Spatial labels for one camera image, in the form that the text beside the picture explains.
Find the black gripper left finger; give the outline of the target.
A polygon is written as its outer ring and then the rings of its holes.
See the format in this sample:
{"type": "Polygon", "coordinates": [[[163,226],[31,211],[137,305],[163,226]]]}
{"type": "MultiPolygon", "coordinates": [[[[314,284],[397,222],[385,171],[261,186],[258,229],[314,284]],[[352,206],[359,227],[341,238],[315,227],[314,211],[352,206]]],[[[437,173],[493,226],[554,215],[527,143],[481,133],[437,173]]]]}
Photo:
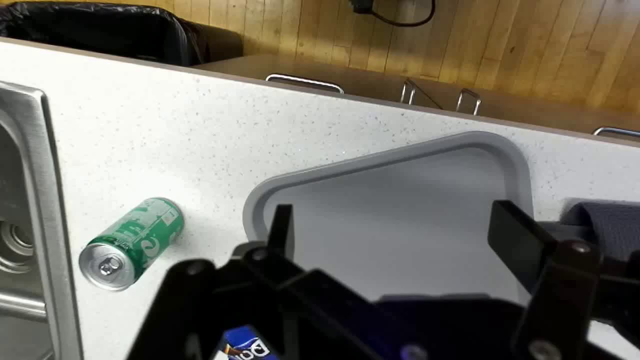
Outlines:
{"type": "Polygon", "coordinates": [[[277,206],[267,238],[246,241],[215,265],[173,264],[125,360],[212,360],[222,333],[251,326],[279,360],[371,360],[371,304],[319,269],[302,269],[285,250],[294,208],[277,206]]]}

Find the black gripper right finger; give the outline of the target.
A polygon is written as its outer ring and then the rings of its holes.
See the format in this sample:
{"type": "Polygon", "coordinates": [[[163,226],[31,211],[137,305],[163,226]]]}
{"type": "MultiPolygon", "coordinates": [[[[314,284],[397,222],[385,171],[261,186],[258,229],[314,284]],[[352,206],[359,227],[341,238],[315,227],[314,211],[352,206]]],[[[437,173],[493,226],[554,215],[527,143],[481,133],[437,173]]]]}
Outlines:
{"type": "Polygon", "coordinates": [[[510,199],[492,204],[488,244],[529,294],[511,335],[524,360],[614,360],[588,342],[590,322],[640,343],[638,251],[614,256],[602,244],[556,238],[510,199]]]}

